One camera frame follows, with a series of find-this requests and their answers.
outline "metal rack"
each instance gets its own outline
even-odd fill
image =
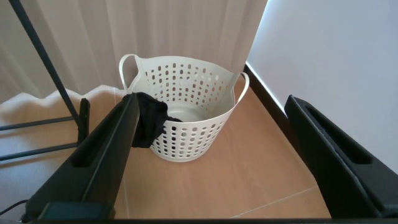
[[[90,102],[83,98],[80,101],[80,112],[77,113],[75,107],[70,100],[65,87],[62,84],[60,77],[58,76],[57,71],[55,70],[49,55],[44,49],[42,42],[39,39],[33,25],[27,16],[24,7],[22,6],[20,0],[9,0],[12,8],[14,9],[15,13],[17,14],[18,19],[20,20],[22,26],[24,27],[27,35],[29,36],[30,41],[32,41],[33,46],[35,47],[40,59],[42,60],[45,68],[49,72],[51,79],[53,80],[57,90],[59,91],[63,101],[65,102],[71,116],[63,117],[63,118],[55,118],[55,119],[46,119],[42,121],[33,121],[28,123],[20,123],[20,124],[10,124],[7,126],[1,126],[0,131],[10,130],[10,129],[17,129],[17,128],[26,128],[31,126],[43,125],[43,124],[51,124],[51,123],[58,123],[64,121],[71,121],[74,120],[76,125],[78,126],[78,137],[77,142],[69,143],[69,144],[62,144],[59,146],[52,146],[46,147],[42,149],[34,149],[31,151],[26,152],[19,152],[15,154],[9,154],[5,156],[0,156],[0,161],[5,161],[9,159],[15,159],[25,156],[31,156],[36,154],[41,154],[45,152],[53,152],[62,149],[68,149],[71,147],[77,147],[79,144],[87,137],[88,135],[88,123],[90,120]]]

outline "basket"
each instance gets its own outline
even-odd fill
[[[123,64],[130,56],[136,60],[138,74],[127,87]],[[186,57],[139,58],[127,54],[120,60],[119,72],[127,93],[147,93],[167,103],[169,116],[183,121],[166,121],[163,134],[150,147],[172,162],[202,156],[249,88],[245,73],[231,73],[213,63]],[[233,87],[240,74],[246,83],[235,103]]]

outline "curtain fold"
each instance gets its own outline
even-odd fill
[[[240,72],[266,0],[22,0],[63,84],[122,88],[119,59],[179,55]],[[0,1],[0,102],[55,86],[8,1]],[[125,71],[129,83],[134,62]]]

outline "tile floor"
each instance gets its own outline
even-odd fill
[[[236,91],[243,87],[238,81]],[[78,108],[82,96],[69,92]],[[123,96],[100,86],[90,131]],[[59,94],[20,94],[0,105],[0,125],[69,116]],[[76,141],[73,121],[0,132],[0,155]],[[0,210],[29,198],[73,152],[0,162]],[[116,218],[328,218],[317,184],[267,110],[249,90],[209,151],[178,164],[132,148],[115,203]],[[1,219],[17,220],[24,207]]]

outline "black cloth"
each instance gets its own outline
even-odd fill
[[[167,115],[167,104],[155,100],[146,93],[136,93],[139,105],[139,120],[132,147],[148,148],[163,133],[166,120],[182,122]]]

